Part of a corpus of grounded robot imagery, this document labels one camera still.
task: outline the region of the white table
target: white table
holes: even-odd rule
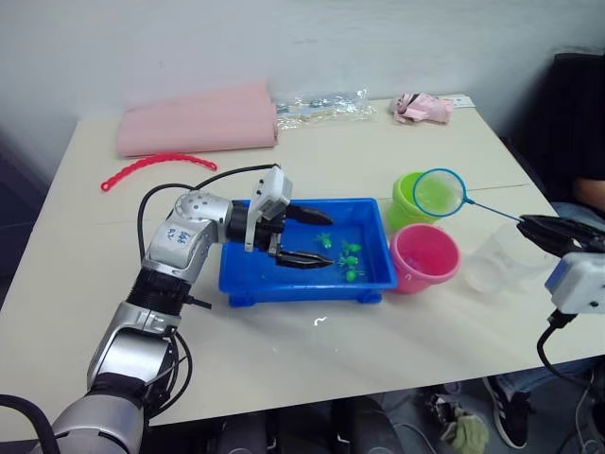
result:
[[[385,107],[384,102],[376,104]],[[0,312],[0,392],[26,397],[52,420],[85,392],[85,374],[117,304],[139,270],[138,201],[153,185],[193,183],[210,172],[188,164],[146,168],[112,192],[98,185],[125,163],[113,154],[118,121],[81,122],[67,150]],[[323,165],[312,166],[309,155]],[[375,197],[389,205],[392,182],[432,166],[458,170],[477,201],[512,213],[552,210],[474,109],[450,125],[372,122],[285,131],[276,149],[206,153],[220,170],[280,162],[297,198]],[[257,174],[212,189],[246,198]],[[177,191],[147,210],[150,238]],[[441,225],[471,252],[503,219],[465,207]],[[552,311],[546,274],[486,296],[460,276],[415,296],[388,293],[376,306],[352,302],[259,304],[230,309],[217,289],[220,247],[211,249],[181,332],[195,361],[186,395],[155,424],[377,393],[538,366],[535,342]],[[603,354],[605,319],[578,317],[547,345],[554,362]],[[27,422],[0,410],[0,441],[33,438]]]

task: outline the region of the black shoe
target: black shoe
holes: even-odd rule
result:
[[[527,417],[534,412],[527,402],[529,393],[515,393],[508,400],[494,377],[484,377],[483,384],[492,396],[493,422],[502,440],[510,447],[523,449],[527,444]]]

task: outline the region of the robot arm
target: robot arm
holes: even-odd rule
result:
[[[146,416],[170,397],[174,343],[183,304],[214,243],[237,241],[293,268],[332,260],[282,250],[285,219],[331,224],[325,214],[290,204],[292,183],[277,166],[259,181],[250,208],[203,191],[180,196],[156,231],[128,298],[120,303],[87,374],[88,393],[68,407],[53,430],[63,453],[138,452]],[[34,452],[41,452],[37,446]]]

